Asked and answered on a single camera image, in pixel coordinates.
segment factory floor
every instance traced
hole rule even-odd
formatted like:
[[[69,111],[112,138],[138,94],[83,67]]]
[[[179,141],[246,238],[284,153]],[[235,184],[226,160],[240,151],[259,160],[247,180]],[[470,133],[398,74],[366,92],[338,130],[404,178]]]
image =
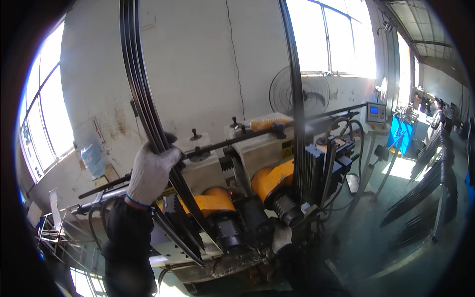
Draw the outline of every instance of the factory floor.
[[[389,251],[389,241],[409,219],[418,214],[427,202],[439,197],[435,190],[420,205],[380,229],[380,222],[386,216],[385,211],[410,191],[418,181],[408,185],[410,169],[417,156],[416,150],[422,147],[428,125],[419,122],[413,134],[413,143],[405,157],[398,157],[377,201],[371,201],[372,195],[365,194],[360,200],[348,222],[348,228],[339,233],[340,244],[335,244],[333,234],[347,209],[332,214],[326,223],[322,245],[314,253],[321,260],[329,259],[336,268],[342,282],[354,296],[425,296],[438,281],[457,248],[466,223],[467,193],[465,176],[467,158],[465,142],[456,133],[451,134],[454,141],[454,173],[457,178],[458,207],[456,217],[448,223],[442,232],[439,243],[421,240],[397,251]],[[365,149],[369,138],[366,137]],[[378,144],[386,145],[387,136],[376,138]],[[360,142],[355,152],[359,152]],[[389,163],[379,162],[370,180],[373,191],[379,187]],[[357,164],[351,169],[358,172]],[[334,208],[347,205],[352,194],[347,184],[335,200]],[[289,290],[288,283],[277,278],[270,284],[252,285],[249,272],[236,274],[204,284],[203,296],[238,296],[243,292],[264,289]],[[161,296],[190,296],[178,279],[169,273],[161,285]]]

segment bundle of metal bars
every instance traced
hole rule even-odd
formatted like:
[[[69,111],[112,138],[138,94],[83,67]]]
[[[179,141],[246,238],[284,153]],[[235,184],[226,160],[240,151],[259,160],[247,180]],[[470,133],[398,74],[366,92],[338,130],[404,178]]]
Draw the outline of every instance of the bundle of metal bars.
[[[388,209],[389,214],[383,219],[380,227],[388,225],[413,209],[440,184],[442,184],[441,198],[430,203],[416,217],[406,222],[389,244],[390,249],[400,249],[415,243],[425,238],[431,229],[434,229],[435,234],[439,227],[438,220],[441,220],[443,225],[451,221],[456,215],[458,193],[456,178],[452,170],[454,163],[453,143],[450,135],[444,129],[437,129],[427,146],[419,154],[419,159],[412,170],[411,181],[431,161],[433,162],[438,147],[442,148],[441,158],[435,161],[418,185]]]
[[[411,172],[411,180],[410,182],[414,181],[424,170],[427,165],[430,165],[430,161],[435,158],[435,154],[437,149],[440,147],[440,143],[444,139],[450,139],[449,134],[440,126],[433,134],[432,137],[429,139],[427,145],[420,151],[418,160],[416,164],[412,168]],[[445,145],[449,147],[450,151],[453,151],[453,144],[452,141],[444,141]]]
[[[160,123],[145,70],[140,36],[140,10],[138,0],[120,1],[120,33],[125,69],[133,101],[150,144],[156,153],[162,153],[170,148],[170,144],[165,137],[165,132]],[[170,172],[170,181],[196,222],[209,237],[216,242],[214,231],[205,220],[203,213],[200,211],[182,174],[176,166]],[[169,238],[182,249],[187,256],[193,259],[197,264],[201,266],[204,265],[201,255],[193,252],[180,238],[186,235],[178,235],[174,226],[158,207],[155,219]]]
[[[304,163],[307,166],[307,175],[302,183],[302,195],[303,200],[310,205],[320,205],[322,200],[321,178],[324,160],[325,154],[313,144],[305,148]]]
[[[290,20],[289,8],[285,0],[279,0],[282,22],[284,24],[287,54],[289,56],[290,83],[292,86],[292,103],[294,109],[294,180],[293,192],[295,199],[303,204],[303,183],[305,179],[305,124],[304,124],[304,94],[302,88],[302,74],[297,54],[294,29]]]
[[[400,218],[431,194],[440,185],[441,168],[442,161],[438,160],[420,183],[387,210],[389,214],[383,219],[380,227],[385,227]]]
[[[444,222],[447,224],[457,214],[457,198],[458,192],[456,188],[455,175],[452,170],[449,170],[450,174],[446,175],[452,181],[447,181],[448,197],[445,208]],[[389,243],[389,249],[401,249],[408,245],[411,245],[419,240],[427,237],[428,232],[433,229],[434,222],[437,218],[438,206],[440,199],[432,202],[425,210],[421,211],[417,216],[407,221],[402,228],[398,231],[394,239]]]

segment control panel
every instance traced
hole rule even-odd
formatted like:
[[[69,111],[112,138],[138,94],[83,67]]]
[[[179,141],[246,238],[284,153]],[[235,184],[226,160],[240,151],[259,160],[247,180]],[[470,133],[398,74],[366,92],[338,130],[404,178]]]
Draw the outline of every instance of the control panel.
[[[367,102],[366,122],[373,124],[386,123],[386,104]]]

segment water bottle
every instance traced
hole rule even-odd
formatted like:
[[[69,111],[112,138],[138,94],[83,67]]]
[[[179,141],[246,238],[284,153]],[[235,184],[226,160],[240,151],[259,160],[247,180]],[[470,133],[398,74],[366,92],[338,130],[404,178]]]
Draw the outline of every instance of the water bottle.
[[[93,179],[104,175],[105,163],[102,160],[101,152],[96,145],[90,144],[88,147],[84,147],[81,150],[81,159],[83,159],[84,166],[89,170]]]

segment blue machine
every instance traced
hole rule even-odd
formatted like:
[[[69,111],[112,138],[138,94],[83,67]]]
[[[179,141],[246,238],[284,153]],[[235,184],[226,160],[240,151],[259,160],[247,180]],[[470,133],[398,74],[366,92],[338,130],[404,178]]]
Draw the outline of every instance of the blue machine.
[[[401,121],[399,117],[394,115],[392,117],[391,130],[389,132],[388,143],[386,144],[386,146],[392,145],[398,139],[400,133],[408,129],[408,131],[402,137],[402,143],[400,148],[401,154],[404,156],[406,154],[406,151],[408,150],[409,145],[411,144],[412,133],[416,130],[416,126],[417,121],[415,123],[408,123],[404,120]]]

